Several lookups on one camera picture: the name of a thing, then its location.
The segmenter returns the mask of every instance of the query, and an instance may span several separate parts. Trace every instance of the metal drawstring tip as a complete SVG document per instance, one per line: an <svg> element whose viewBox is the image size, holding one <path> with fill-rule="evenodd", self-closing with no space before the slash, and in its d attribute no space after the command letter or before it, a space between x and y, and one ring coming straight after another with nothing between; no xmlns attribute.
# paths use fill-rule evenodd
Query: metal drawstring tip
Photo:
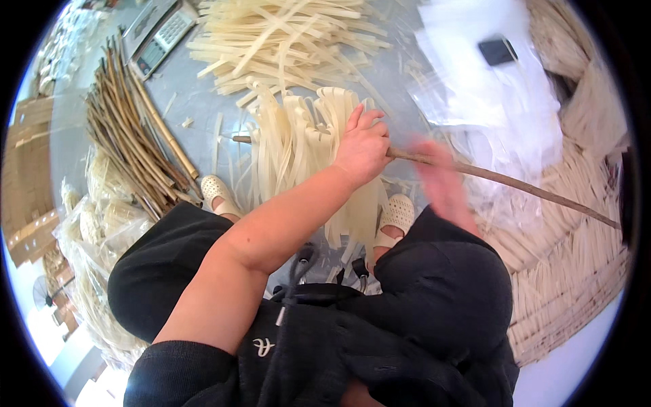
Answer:
<svg viewBox="0 0 651 407"><path fill-rule="evenodd" d="M284 310L285 306L281 308L281 312L278 314L278 318L276 319L276 326L280 326L283 323Z"/></svg>

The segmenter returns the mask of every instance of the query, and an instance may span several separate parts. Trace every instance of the digital scale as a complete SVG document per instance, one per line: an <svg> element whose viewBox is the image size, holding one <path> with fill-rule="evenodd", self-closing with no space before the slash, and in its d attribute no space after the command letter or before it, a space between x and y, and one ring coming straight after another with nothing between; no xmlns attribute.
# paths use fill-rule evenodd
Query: digital scale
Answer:
<svg viewBox="0 0 651 407"><path fill-rule="evenodd" d="M150 0L122 35L124 60L147 80L197 18L197 11L184 0Z"/></svg>

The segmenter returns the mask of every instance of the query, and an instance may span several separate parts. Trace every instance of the gray floor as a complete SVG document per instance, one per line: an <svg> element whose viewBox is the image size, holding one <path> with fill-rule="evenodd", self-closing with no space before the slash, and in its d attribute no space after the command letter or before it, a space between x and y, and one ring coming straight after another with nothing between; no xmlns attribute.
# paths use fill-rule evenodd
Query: gray floor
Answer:
<svg viewBox="0 0 651 407"><path fill-rule="evenodd" d="M408 9L400 6L394 0L377 0L373 2L380 12L390 15L389 21L371 19L372 22L388 30L387 41L393 48L383 50L372 58L373 67L362 69L362 74L375 86L378 92L388 101L395 115L387 119L391 132L391 141L395 146L408 145L413 134L427 135L428 128L419 115L419 110L406 91L406 84L413 81L410 76L401 72L399 64L415 58L426 66L425 59L415 45L412 35L414 29L422 27L418 17L415 3ZM99 19L85 34L89 35L82 46L71 47L69 59L73 69L64 83L58 83L55 94L55 110L53 112L53 131L51 136L51 175L53 194L57 204L61 203L59 188L65 177L81 193L87 190L83 174L85 156L87 155L90 141L84 133L85 108L83 96L88 86L92 83L93 72L98 66L97 61L102 56L100 45L107 35L116 33L117 25L129 26L139 12L133 1L121 1L118 9ZM214 87L212 75L197 79L197 72L206 67L206 63L194 61L189 58L189 50L185 43L191 40L201 27L193 28L172 53L166 58L156 71L161 77L152 78L146 82L146 87L160 112L163 112L176 93L176 98L165 116L167 125L181 144L190 160L199 170L200 177L210 174L212 170L212 157L214 155L214 128L218 113L224 114L224 123L221 135L225 137L219 147L217 176L221 177L229 186L240 179L241 173L247 167L243 163L237 166L242 156L250 150L250 146L232 142L229 137L240 130L240 123L253 121L244 110L235 106L235 101L242 94L220 96L211 92ZM368 92L358 83L347 83L346 87L358 93L360 99L365 98ZM296 94L313 95L305 89L292 89ZM187 117L194 119L189 128L181 127ZM394 161L385 170L384 175L393 180L414 181L415 173L410 164L404 161ZM393 193L405 192L415 198L417 213L426 203L418 187L413 188L412 183L402 185L392 184L388 188ZM238 199L244 201L248 187L238 190ZM323 259L316 264L315 270L310 272L308 281L325 281L333 267L340 268L340 250L330 250L319 231L312 239L322 252ZM269 288L277 282L284 281L286 273L281 269L270 279ZM352 275L346 280L349 285L355 285L357 279Z"/></svg>

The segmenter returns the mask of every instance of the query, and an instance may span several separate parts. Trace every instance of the pile of sticks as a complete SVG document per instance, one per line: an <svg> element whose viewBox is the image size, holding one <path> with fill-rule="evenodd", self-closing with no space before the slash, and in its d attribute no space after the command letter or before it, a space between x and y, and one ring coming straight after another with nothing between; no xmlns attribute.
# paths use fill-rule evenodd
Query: pile of sticks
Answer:
<svg viewBox="0 0 651 407"><path fill-rule="evenodd" d="M143 85L122 60L121 36L106 39L105 58L95 71L95 84L86 97L88 133L111 161L154 220L179 201L200 206L195 179L199 175L167 129ZM163 140L179 163L165 157ZM188 194L192 189L196 197Z"/></svg>

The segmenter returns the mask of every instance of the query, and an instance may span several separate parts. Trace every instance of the foot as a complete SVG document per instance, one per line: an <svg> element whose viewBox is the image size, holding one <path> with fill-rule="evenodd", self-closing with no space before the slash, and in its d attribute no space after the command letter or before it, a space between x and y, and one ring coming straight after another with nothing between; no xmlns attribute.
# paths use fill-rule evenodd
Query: foot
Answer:
<svg viewBox="0 0 651 407"><path fill-rule="evenodd" d="M398 193L389 199L389 204L380 216L380 229L373 247L375 262L405 236L413 218L413 203L409 198ZM369 273L373 272L373 267L367 265L367 268Z"/></svg>
<svg viewBox="0 0 651 407"><path fill-rule="evenodd" d="M201 180L201 192L210 203L215 215L223 216L235 223L242 218L240 209L233 203L229 189L224 182L214 175L207 175Z"/></svg>
<svg viewBox="0 0 651 407"><path fill-rule="evenodd" d="M380 231L392 239L405 237L405 232L403 232L402 229L395 227L393 225L386 225L383 228L381 228ZM389 249L390 247L384 247L384 246L373 247L373 254L375 255L375 263L377 263L378 259L384 256L384 253L388 252Z"/></svg>
<svg viewBox="0 0 651 407"><path fill-rule="evenodd" d="M222 198L222 197L215 197L215 198L212 200L212 203L210 204L210 208L212 209L212 211L215 212L215 209L217 209L217 207L218 207L222 202L224 202L224 198ZM228 219L229 221L231 221L231 222L233 222L233 223L235 223L235 222L237 222L238 220L240 220L240 217L237 216L237 215L235 215L235 214L221 214L221 215L219 215L219 216L223 216L224 218Z"/></svg>

